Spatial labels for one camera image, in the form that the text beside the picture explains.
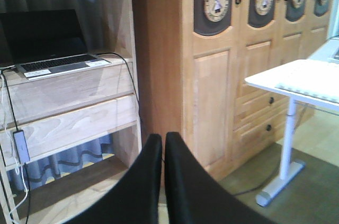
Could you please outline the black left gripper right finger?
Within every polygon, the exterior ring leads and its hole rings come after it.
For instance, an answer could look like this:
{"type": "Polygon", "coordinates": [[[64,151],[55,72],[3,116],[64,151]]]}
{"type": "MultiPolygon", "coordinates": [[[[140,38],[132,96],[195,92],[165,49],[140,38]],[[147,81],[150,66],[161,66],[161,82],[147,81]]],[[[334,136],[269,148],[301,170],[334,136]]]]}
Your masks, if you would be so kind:
{"type": "Polygon", "coordinates": [[[165,141],[165,194],[170,223],[272,223],[221,187],[178,132],[165,141]]]}

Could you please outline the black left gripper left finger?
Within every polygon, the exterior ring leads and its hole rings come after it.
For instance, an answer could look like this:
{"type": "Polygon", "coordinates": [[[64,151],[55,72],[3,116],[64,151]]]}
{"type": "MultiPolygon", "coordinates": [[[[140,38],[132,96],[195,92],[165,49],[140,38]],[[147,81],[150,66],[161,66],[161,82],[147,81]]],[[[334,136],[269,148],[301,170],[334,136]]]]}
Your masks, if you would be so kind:
{"type": "Polygon", "coordinates": [[[158,223],[162,138],[150,134],[117,184],[67,223],[158,223]]]}

